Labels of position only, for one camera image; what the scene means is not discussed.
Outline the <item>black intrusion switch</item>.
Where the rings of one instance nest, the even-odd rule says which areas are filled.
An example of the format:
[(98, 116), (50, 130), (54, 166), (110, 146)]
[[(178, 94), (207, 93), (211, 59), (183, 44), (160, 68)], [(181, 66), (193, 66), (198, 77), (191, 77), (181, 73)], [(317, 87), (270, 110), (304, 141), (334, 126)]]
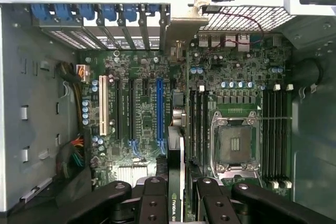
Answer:
[(202, 14), (218, 14), (220, 13), (222, 7), (215, 5), (202, 6)]

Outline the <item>white expansion slot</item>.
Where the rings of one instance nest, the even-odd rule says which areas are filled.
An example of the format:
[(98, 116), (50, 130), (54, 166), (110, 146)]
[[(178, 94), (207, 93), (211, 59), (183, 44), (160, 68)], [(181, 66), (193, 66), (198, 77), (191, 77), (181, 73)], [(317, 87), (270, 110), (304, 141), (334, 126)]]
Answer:
[(109, 99), (108, 77), (99, 76), (99, 133), (101, 136), (108, 135), (109, 130)]

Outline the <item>blue slot retention clip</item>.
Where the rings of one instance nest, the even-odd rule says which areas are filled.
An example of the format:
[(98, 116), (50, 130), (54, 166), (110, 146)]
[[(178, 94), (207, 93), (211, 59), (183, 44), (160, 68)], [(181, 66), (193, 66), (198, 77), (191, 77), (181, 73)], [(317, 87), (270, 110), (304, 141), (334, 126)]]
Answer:
[(31, 11), (40, 20), (49, 20), (51, 17), (47, 4), (31, 4)]
[(103, 17), (108, 21), (113, 22), (117, 20), (117, 11), (114, 4), (102, 4), (101, 10)]
[(95, 18), (95, 7), (93, 4), (79, 4), (79, 13), (82, 17), (87, 20), (94, 20)]
[(69, 4), (54, 4), (55, 14), (61, 20), (72, 20), (71, 6)]
[(123, 5), (123, 15), (129, 22), (134, 22), (137, 20), (137, 6), (134, 4), (124, 4)]
[(147, 4), (145, 12), (147, 16), (155, 16), (155, 13), (160, 11), (160, 4)]

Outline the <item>blue expansion slot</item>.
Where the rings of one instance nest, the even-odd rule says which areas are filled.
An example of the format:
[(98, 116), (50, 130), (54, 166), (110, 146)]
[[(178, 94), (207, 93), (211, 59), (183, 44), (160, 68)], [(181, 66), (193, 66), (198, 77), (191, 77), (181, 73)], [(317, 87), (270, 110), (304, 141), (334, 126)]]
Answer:
[(157, 123), (157, 142), (163, 142), (164, 137), (164, 101), (163, 101), (163, 80), (158, 78), (156, 80), (156, 123)]

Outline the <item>open black PC case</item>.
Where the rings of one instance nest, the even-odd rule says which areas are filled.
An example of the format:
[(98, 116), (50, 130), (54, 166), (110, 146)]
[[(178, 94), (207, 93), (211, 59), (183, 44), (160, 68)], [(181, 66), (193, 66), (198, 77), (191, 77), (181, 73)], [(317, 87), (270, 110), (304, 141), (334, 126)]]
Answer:
[[(200, 34), (281, 35), (292, 45), (292, 189), (286, 199), (336, 224), (336, 0), (200, 0)], [(65, 208), (94, 188), (81, 121), (85, 51), (161, 51), (172, 10), (195, 0), (0, 0), (0, 224), (65, 224)], [(47, 4), (49, 20), (31, 4)], [(61, 20), (54, 4), (69, 4)], [(79, 13), (93, 4), (94, 20)], [(102, 15), (114, 4), (117, 20)], [(137, 6), (137, 20), (123, 5)], [(147, 16), (147, 4), (160, 4)], [(202, 6), (221, 6), (202, 14)]]

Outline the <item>CPU socket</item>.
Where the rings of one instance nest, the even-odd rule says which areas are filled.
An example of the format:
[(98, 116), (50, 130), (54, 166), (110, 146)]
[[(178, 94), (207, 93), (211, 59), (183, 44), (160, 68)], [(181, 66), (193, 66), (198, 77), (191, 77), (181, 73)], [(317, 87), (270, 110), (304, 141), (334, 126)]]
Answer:
[(259, 122), (252, 110), (244, 116), (215, 111), (209, 133), (209, 165), (215, 178), (258, 179)]

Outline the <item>green motherboard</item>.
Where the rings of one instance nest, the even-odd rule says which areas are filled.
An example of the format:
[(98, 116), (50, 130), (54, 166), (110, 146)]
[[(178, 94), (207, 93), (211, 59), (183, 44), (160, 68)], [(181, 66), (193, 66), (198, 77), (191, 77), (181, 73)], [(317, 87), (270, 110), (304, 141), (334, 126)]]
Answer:
[[(292, 45), (281, 35), (200, 34), (189, 47), (189, 88), (206, 85), (209, 92), (209, 133), (215, 111), (224, 115), (244, 116), (254, 110), (262, 116), (263, 91), (280, 84), (291, 92), (291, 73), (288, 61)], [(178, 66), (169, 62), (170, 55), (161, 51), (85, 51), (79, 55), (77, 74), (82, 77), (81, 121), (84, 135), (91, 145), (91, 167), (94, 188), (118, 180), (120, 166), (155, 165), (156, 158), (164, 155), (168, 165), (168, 126), (171, 122), (170, 93), (176, 87)], [(99, 133), (99, 76), (108, 77), (109, 130)], [(163, 80), (163, 142), (157, 142), (156, 80)], [(117, 139), (116, 80), (122, 83), (122, 140)], [(135, 80), (136, 138), (129, 139), (129, 79)], [(142, 80), (149, 80), (149, 96), (142, 95)], [(259, 122), (260, 169), (258, 179), (222, 179), (225, 186), (248, 182), (290, 197), (291, 189), (273, 190), (262, 178), (262, 120)], [(191, 201), (193, 180), (189, 167), (187, 201)]]

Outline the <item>silver chipset heatsink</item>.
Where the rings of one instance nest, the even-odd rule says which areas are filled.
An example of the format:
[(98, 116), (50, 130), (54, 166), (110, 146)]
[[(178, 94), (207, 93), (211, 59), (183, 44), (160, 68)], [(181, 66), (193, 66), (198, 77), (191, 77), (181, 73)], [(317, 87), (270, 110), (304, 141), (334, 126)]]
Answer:
[(140, 165), (140, 166), (120, 166), (116, 170), (118, 180), (125, 182), (137, 181), (141, 177), (155, 175), (155, 165)]

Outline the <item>black RAM slot bank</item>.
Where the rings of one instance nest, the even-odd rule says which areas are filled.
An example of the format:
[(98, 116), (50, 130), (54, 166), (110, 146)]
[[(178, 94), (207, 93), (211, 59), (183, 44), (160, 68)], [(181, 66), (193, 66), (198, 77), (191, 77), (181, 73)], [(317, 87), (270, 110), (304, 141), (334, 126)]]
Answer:
[(189, 92), (190, 159), (200, 168), (202, 175), (209, 174), (209, 92), (206, 85)]
[[(291, 116), (291, 92), (276, 83), (263, 91), (263, 117)], [(262, 178), (273, 190), (291, 189), (291, 120), (262, 120)]]

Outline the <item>long black expansion slot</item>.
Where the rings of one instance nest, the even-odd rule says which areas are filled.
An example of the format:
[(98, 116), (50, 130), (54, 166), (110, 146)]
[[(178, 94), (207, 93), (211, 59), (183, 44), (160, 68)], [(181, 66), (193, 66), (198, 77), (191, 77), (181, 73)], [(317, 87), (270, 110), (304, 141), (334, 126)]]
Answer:
[(117, 139), (122, 140), (122, 83), (118, 79), (116, 80), (115, 85), (115, 102), (117, 105), (116, 108), (116, 123), (117, 123)]
[(129, 139), (131, 142), (136, 138), (135, 132), (135, 80), (129, 79)]

